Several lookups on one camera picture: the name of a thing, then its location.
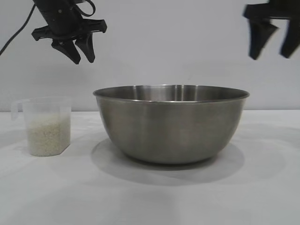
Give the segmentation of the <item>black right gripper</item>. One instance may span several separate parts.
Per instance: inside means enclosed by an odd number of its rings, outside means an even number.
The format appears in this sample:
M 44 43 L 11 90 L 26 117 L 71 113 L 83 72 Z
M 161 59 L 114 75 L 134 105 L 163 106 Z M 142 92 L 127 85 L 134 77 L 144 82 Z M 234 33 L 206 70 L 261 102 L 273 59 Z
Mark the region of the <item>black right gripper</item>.
M 268 40 L 278 30 L 269 19 L 289 20 L 280 51 L 283 57 L 290 58 L 300 46 L 299 0 L 269 0 L 266 3 L 247 4 L 243 16 L 249 19 L 250 58 L 257 60 Z

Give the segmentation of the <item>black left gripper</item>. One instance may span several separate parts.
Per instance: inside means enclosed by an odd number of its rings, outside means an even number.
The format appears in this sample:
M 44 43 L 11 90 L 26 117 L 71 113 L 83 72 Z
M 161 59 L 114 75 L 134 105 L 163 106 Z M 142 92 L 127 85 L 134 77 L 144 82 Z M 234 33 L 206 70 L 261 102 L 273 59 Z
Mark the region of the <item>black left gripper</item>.
M 47 26 L 32 32 L 36 41 L 53 39 L 52 48 L 78 65 L 81 56 L 73 43 L 75 41 L 87 60 L 94 62 L 93 33 L 106 32 L 105 20 L 90 19 L 92 14 L 83 12 L 76 0 L 35 0 L 34 4 L 47 23 Z

